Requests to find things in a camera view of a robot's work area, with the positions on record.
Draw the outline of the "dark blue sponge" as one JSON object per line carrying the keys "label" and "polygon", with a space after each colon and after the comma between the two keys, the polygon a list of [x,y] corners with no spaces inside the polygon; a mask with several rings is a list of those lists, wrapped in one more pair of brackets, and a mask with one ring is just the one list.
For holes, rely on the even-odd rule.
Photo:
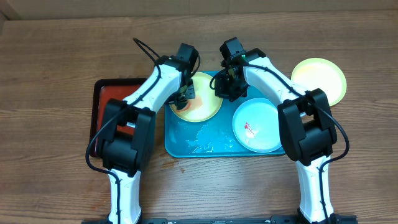
{"label": "dark blue sponge", "polygon": [[188,110],[189,109],[189,107],[190,107],[190,103],[187,103],[185,106],[177,106],[176,107],[176,111],[185,111],[185,110]]}

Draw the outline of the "green plate back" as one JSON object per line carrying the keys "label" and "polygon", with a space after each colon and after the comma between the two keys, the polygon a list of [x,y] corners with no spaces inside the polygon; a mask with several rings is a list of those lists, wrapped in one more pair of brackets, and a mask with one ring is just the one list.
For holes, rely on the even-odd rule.
{"label": "green plate back", "polygon": [[177,110],[175,105],[170,109],[182,120],[188,122],[202,122],[210,119],[221,108],[223,99],[215,95],[215,91],[210,88],[212,76],[203,72],[196,73],[193,77],[193,87],[195,90],[194,99],[189,99],[187,105]]}

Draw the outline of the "green plate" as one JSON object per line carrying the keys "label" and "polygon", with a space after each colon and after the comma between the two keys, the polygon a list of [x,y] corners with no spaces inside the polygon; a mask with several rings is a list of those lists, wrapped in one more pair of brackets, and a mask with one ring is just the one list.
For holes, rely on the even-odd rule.
{"label": "green plate", "polygon": [[309,90],[322,89],[330,106],[339,103],[347,89],[343,71],[324,58],[308,58],[301,61],[294,68],[291,80]]}
{"label": "green plate", "polygon": [[175,105],[170,109],[182,120],[188,122],[202,122],[210,119],[221,108],[223,99],[215,95],[215,91],[210,88],[212,76],[203,72],[196,73],[193,77],[193,87],[195,90],[194,99],[189,99],[187,105],[177,110]]}

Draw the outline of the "light blue plate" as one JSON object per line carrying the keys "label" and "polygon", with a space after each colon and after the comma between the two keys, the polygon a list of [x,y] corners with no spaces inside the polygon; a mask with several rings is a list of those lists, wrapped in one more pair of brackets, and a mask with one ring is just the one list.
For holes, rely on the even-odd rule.
{"label": "light blue plate", "polygon": [[277,109],[268,99],[253,98],[239,105],[232,127],[238,142],[252,152],[274,152],[282,146]]}

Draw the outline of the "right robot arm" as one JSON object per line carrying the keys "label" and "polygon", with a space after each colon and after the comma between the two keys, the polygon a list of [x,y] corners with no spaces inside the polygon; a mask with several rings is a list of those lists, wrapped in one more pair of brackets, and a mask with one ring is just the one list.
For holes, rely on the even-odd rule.
{"label": "right robot arm", "polygon": [[258,48],[246,51],[238,38],[225,41],[220,52],[223,70],[211,82],[215,95],[235,101],[253,86],[277,108],[279,136],[286,155],[296,163],[303,223],[336,223],[330,202],[328,165],[337,141],[338,122],[326,93],[306,90],[279,72]]}

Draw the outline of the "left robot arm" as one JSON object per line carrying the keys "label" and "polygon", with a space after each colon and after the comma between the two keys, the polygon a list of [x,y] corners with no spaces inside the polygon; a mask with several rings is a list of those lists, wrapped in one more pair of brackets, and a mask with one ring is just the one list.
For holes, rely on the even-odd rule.
{"label": "left robot arm", "polygon": [[87,165],[109,176],[111,211],[103,223],[140,222],[140,178],[154,150],[156,114],[164,104],[182,109],[195,97],[192,76],[200,56],[193,46],[181,44],[176,55],[159,56],[137,44],[154,62],[154,71],[133,94],[107,102],[101,127],[87,147],[96,150],[103,166]]}

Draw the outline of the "blue plastic tray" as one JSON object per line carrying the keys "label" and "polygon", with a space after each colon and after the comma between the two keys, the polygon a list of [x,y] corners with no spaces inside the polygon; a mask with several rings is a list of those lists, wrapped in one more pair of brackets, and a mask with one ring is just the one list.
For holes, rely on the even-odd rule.
{"label": "blue plastic tray", "polygon": [[223,99],[217,114],[206,121],[182,120],[170,109],[164,109],[165,149],[174,157],[234,157],[283,155],[283,148],[274,152],[257,153],[242,146],[233,133],[233,115],[239,105],[253,98],[265,98],[258,89],[250,86],[247,97],[230,102]]}

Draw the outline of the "black tray with red water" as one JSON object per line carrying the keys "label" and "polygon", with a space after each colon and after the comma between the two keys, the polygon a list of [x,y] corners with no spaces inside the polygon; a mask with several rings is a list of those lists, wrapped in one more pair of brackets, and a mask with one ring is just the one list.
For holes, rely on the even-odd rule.
{"label": "black tray with red water", "polygon": [[124,101],[144,78],[101,79],[95,83],[90,140],[86,156],[130,163],[139,168],[146,157],[145,142],[154,133],[155,113]]}

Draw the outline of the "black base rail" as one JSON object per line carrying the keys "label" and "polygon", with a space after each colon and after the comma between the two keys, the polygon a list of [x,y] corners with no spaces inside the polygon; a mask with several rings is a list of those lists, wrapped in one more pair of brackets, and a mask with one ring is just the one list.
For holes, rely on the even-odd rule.
{"label": "black base rail", "polygon": [[[82,224],[105,224],[107,220],[82,221]],[[234,218],[234,219],[186,219],[168,220],[166,218],[140,218],[140,224],[297,224],[305,223],[298,215],[273,215],[270,218]],[[356,216],[335,215],[329,223],[333,224],[358,224]]]}

